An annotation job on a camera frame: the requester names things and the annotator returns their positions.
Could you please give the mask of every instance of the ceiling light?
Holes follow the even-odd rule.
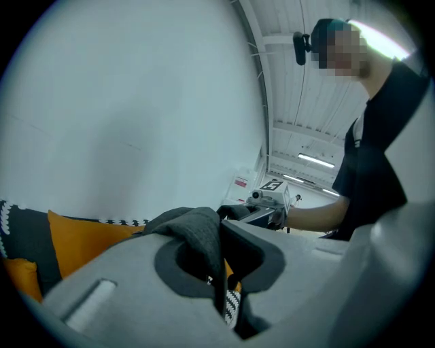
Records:
[[[294,181],[300,182],[300,183],[303,183],[303,182],[304,182],[303,180],[298,179],[297,177],[290,177],[289,175],[283,175],[283,176],[286,177],[286,178],[288,178],[288,179],[291,179],[291,180],[294,180]]]
[[[390,58],[396,57],[400,60],[409,56],[409,52],[380,31],[362,24],[357,20],[350,20],[349,23],[359,28],[362,36],[366,39],[367,44],[379,53],[382,53],[384,56]]]
[[[307,156],[304,154],[299,154],[298,155],[299,158],[302,158],[304,160],[310,160],[311,162],[317,163],[317,164],[321,164],[322,166],[328,167],[328,168],[334,168],[335,165],[325,162],[324,160],[318,160],[317,158],[311,157],[311,156]]]
[[[329,194],[333,194],[334,196],[340,196],[338,193],[335,193],[335,192],[333,192],[333,191],[325,190],[324,188],[322,188],[321,190],[324,191],[324,192],[327,192],[327,193],[329,193]]]

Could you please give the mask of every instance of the person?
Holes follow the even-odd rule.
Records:
[[[301,201],[300,194],[297,194],[295,197],[290,199],[290,207],[291,208],[297,208],[299,206],[299,201]]]
[[[357,227],[375,223],[406,202],[385,151],[418,108],[429,79],[369,47],[359,29],[342,20],[319,20],[311,46],[320,69],[361,83],[368,101],[345,137],[345,155],[332,185],[340,196],[324,207],[290,209],[286,226],[319,232],[337,229],[333,239],[349,240]]]

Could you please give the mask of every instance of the black t-shirt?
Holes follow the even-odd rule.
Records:
[[[380,91],[367,102],[364,115],[347,132],[345,157],[332,188],[350,198],[350,204],[335,239],[349,240],[355,228],[373,224],[405,204],[385,151],[412,118],[428,82],[404,63],[394,63]]]

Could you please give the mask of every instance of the gray plastic part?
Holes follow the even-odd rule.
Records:
[[[276,245],[284,254],[284,271],[272,287],[266,292],[247,295],[251,314],[268,325],[280,322],[314,296],[337,270],[349,245],[344,241],[265,232],[257,226],[230,222]]]
[[[33,298],[26,294],[20,294],[23,302],[38,322],[54,337],[62,347],[66,348],[104,348],[104,345],[85,337],[70,329],[59,318]]]
[[[407,204],[355,230],[310,300],[246,347],[364,347],[399,314],[434,253],[435,204]]]
[[[117,284],[83,334],[108,347],[229,346],[241,339],[212,299],[173,292],[154,269],[156,252],[171,237],[150,234],[118,244],[59,283],[43,305],[66,318],[100,279]]]
[[[265,226],[267,226],[267,222],[272,219],[273,214],[275,214],[276,210],[274,208],[256,206],[257,210],[254,213],[249,214],[248,216],[242,218],[241,222],[253,223],[255,221],[267,220]]]
[[[233,222],[275,244],[286,261],[267,291],[246,295],[248,320],[260,318],[257,322],[269,328],[245,341],[228,329],[211,299],[179,296],[160,280],[154,256],[171,238],[156,234],[107,250],[56,286],[43,305],[65,318],[104,278],[117,288],[84,335],[108,347],[364,346],[401,311],[423,279],[434,253],[434,208],[407,204],[374,226],[355,230],[349,243]],[[40,305],[33,306],[37,311]],[[50,324],[46,327],[59,336],[62,322],[52,323],[48,311],[41,313]],[[80,346],[77,335],[63,328],[72,340],[69,346]]]

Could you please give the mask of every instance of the gray fabric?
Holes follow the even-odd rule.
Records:
[[[236,347],[241,339],[218,315],[213,299],[180,296],[156,272],[156,254],[173,239],[152,233],[112,247],[61,281],[43,305],[67,318],[97,282],[107,279],[118,286],[91,313],[84,336],[107,348]]]
[[[207,207],[176,208],[150,221],[144,234],[163,234],[185,239],[190,251],[201,255],[209,275],[221,279],[224,274],[219,215]]]
[[[263,228],[243,222],[228,223],[277,246],[284,254],[285,269],[278,280],[267,291],[246,295],[250,315],[262,318],[270,325],[278,324],[301,304],[317,296],[328,278],[338,269],[349,247],[349,243],[344,241],[267,233]]]
[[[217,213],[221,219],[224,219],[228,216],[228,219],[240,220],[246,215],[249,215],[251,212],[244,205],[222,205],[217,210]]]

